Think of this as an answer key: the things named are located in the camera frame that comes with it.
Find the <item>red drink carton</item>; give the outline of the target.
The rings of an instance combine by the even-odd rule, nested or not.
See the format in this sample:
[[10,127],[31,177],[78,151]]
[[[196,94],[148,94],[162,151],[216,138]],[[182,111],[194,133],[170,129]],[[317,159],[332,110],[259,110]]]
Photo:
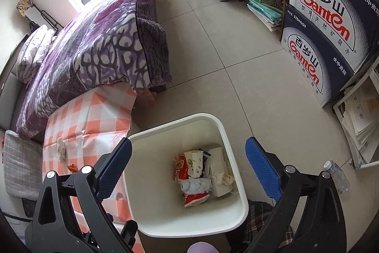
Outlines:
[[175,158],[174,182],[180,185],[184,197],[184,207],[193,207],[204,203],[209,198],[211,180],[204,177],[190,177],[185,155]]

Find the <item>white plastic trash bin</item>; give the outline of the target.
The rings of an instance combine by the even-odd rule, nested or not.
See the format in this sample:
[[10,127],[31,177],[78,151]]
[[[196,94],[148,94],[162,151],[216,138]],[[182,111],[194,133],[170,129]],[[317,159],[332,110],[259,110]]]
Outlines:
[[[153,238],[194,238],[222,234],[239,227],[249,205],[242,177],[222,122],[199,113],[129,137],[132,157],[124,172],[128,206],[139,230]],[[194,207],[184,207],[174,182],[175,157],[187,150],[219,146],[233,190]]]

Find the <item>clear plastic water bottle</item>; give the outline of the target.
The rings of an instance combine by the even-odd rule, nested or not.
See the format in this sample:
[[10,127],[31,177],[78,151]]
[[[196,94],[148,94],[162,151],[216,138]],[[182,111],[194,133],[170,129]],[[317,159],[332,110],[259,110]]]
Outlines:
[[346,178],[345,173],[338,164],[332,160],[328,160],[325,162],[323,168],[331,175],[335,187],[341,195],[349,191],[350,183]]

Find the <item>crumpled white tissue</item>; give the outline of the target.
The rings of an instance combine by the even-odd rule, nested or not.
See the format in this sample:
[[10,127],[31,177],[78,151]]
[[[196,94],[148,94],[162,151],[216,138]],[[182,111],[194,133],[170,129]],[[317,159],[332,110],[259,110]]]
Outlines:
[[66,145],[61,137],[57,139],[57,157],[60,163],[66,160]]

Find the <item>grey checkered cushion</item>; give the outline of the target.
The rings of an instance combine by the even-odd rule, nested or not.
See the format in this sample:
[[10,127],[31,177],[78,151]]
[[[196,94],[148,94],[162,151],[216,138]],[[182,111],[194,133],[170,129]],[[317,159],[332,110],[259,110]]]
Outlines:
[[3,164],[6,192],[14,198],[37,201],[42,186],[42,146],[7,130]]

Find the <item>crumpled white paper ball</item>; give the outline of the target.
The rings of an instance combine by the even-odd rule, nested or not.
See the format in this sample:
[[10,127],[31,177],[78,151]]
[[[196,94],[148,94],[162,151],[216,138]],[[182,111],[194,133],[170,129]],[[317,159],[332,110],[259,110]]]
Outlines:
[[208,178],[189,178],[180,182],[180,189],[186,195],[208,193],[211,190],[212,181]]

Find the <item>orange white checkered tablecloth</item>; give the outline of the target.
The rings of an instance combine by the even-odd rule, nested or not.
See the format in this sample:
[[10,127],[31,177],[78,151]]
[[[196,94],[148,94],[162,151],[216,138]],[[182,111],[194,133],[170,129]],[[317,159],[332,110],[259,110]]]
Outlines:
[[[113,151],[122,138],[139,132],[132,120],[137,94],[127,83],[102,85],[71,100],[48,119],[42,149],[42,172],[59,175],[94,166],[104,154]],[[57,139],[66,145],[66,160],[57,157]]]

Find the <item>white cardboard box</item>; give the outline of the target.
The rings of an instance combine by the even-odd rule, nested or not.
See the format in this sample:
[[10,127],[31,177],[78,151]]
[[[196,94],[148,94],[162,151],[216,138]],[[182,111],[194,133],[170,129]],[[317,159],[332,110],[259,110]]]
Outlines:
[[211,192],[214,197],[222,197],[233,190],[234,177],[229,173],[222,147],[209,151],[209,173]]

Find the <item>lower Ganten water box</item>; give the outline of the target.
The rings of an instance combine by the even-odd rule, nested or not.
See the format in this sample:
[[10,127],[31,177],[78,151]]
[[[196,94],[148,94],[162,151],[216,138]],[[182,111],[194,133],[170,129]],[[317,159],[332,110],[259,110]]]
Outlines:
[[292,5],[284,14],[282,48],[289,53],[324,107],[342,91],[354,75],[339,50]]

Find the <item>ganten water box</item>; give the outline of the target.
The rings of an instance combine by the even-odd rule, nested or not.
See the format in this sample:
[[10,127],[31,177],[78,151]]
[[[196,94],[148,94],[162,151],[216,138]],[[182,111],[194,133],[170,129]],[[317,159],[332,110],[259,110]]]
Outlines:
[[374,0],[289,0],[339,50],[354,72],[376,52],[378,3]]
[[324,107],[342,91],[354,75],[339,50],[292,5],[284,14],[282,48],[289,53]]

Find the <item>dark wooden headboard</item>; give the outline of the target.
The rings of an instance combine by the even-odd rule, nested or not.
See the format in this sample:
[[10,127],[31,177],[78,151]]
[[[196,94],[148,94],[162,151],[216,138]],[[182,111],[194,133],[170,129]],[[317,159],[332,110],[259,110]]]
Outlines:
[[23,104],[26,85],[21,83],[16,76],[16,62],[29,35],[26,34],[14,49],[8,62],[1,73],[1,131],[15,130]]

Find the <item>folded white patterned quilt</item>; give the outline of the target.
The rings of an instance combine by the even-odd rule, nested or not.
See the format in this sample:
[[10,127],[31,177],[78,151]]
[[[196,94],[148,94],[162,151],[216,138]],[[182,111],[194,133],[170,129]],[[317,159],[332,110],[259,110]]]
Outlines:
[[54,38],[55,31],[44,24],[25,41],[16,61],[16,76],[21,83],[29,84],[34,79]]

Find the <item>black coat rack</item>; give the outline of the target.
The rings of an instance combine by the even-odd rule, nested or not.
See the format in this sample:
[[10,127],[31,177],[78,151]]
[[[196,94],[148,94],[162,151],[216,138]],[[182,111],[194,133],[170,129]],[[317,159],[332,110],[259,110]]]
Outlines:
[[48,29],[52,29],[54,33],[58,33],[63,29],[63,25],[53,18],[45,10],[39,9],[33,0],[20,0],[16,5],[17,11],[21,17],[28,21],[30,31],[33,33],[39,27],[46,25]]

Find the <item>stack of teal books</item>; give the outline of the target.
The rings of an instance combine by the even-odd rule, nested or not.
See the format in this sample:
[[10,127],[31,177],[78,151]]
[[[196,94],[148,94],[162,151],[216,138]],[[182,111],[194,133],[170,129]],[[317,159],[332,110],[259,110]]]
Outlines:
[[283,20],[282,10],[262,4],[259,0],[247,0],[247,7],[271,32],[280,30]]

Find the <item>upper Ganten water box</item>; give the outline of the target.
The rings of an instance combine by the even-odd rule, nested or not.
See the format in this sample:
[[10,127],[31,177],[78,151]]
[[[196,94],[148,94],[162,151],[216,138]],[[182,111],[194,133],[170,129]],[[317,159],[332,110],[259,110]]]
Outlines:
[[376,52],[378,3],[374,0],[289,0],[339,50],[354,72]]

